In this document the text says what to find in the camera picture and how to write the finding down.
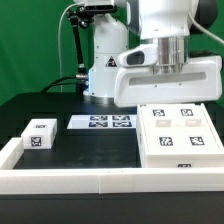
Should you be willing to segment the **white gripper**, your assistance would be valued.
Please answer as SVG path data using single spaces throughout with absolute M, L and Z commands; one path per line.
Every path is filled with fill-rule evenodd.
M 220 56 L 192 58 L 181 72 L 154 74 L 151 67 L 122 68 L 115 79 L 118 107 L 145 104 L 194 103 L 222 95 Z

